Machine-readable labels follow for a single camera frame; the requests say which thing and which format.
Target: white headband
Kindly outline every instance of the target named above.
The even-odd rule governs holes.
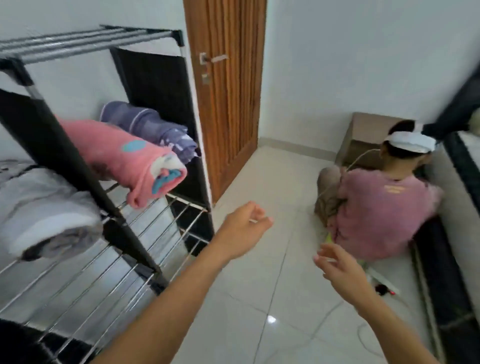
[[[435,150],[435,138],[421,133],[423,124],[415,123],[412,132],[393,132],[385,138],[392,146],[415,153],[429,153]]]

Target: wooden door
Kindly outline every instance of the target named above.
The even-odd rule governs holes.
[[[266,0],[183,2],[216,203],[257,148]]]

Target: baseboard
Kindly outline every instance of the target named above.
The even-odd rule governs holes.
[[[303,156],[314,157],[317,159],[335,161],[336,153],[330,150],[323,150],[319,148],[313,148],[311,146],[302,146],[300,144],[284,142],[282,140],[276,140],[272,138],[260,137],[258,138],[258,146],[269,146],[271,148],[283,149],[288,152],[301,154]]]

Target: metal rack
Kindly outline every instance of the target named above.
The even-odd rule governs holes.
[[[40,348],[38,355],[44,355],[46,362],[87,363],[107,344],[119,323],[128,322],[136,310],[144,306],[150,292],[160,294],[192,256],[200,252],[213,236],[213,225],[208,202],[198,198],[201,194],[206,195],[203,175],[198,173],[201,161],[190,167],[195,173],[187,184],[202,190],[200,194],[192,194],[193,198],[188,196],[185,187],[179,186],[177,191],[172,191],[166,198],[153,200],[140,212],[128,213],[129,206],[125,201],[115,204],[108,194],[122,187],[114,184],[104,189],[95,179],[25,66],[110,49],[131,98],[132,91],[126,85],[126,70],[118,58],[118,49],[114,47],[166,37],[175,39],[180,48],[184,46],[182,33],[178,30],[112,26],[0,41],[0,71],[24,86],[30,95],[0,89],[0,122],[36,163],[62,175],[78,190],[89,191],[104,216],[104,241],[98,242],[85,256],[66,262],[16,260],[0,266],[0,285],[3,281],[16,279],[20,272],[27,273],[30,278],[19,282],[14,291],[1,295],[0,330],[4,324],[14,323],[25,334],[28,345],[35,344]],[[181,69],[180,73],[185,75],[186,71]],[[185,98],[191,103],[188,84],[184,87]],[[133,229],[140,220],[159,204],[156,216],[135,234]],[[151,230],[159,233],[152,244],[146,245],[141,239]],[[164,275],[162,270],[176,249],[183,246],[181,243],[186,246],[187,254],[174,269],[170,269],[169,274]],[[151,254],[157,248],[162,250],[158,261]],[[102,286],[106,281],[108,288]],[[37,300],[39,292],[44,294]],[[94,306],[89,305],[92,295],[98,298]]]

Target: tiled floor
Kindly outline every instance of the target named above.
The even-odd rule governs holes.
[[[255,152],[215,207],[214,224],[249,200],[275,224],[220,273],[175,364],[386,363],[370,327],[312,262],[326,235],[313,215],[316,179],[331,164],[269,147]],[[401,291],[404,302],[390,298],[391,306],[429,345],[409,255],[375,268]]]

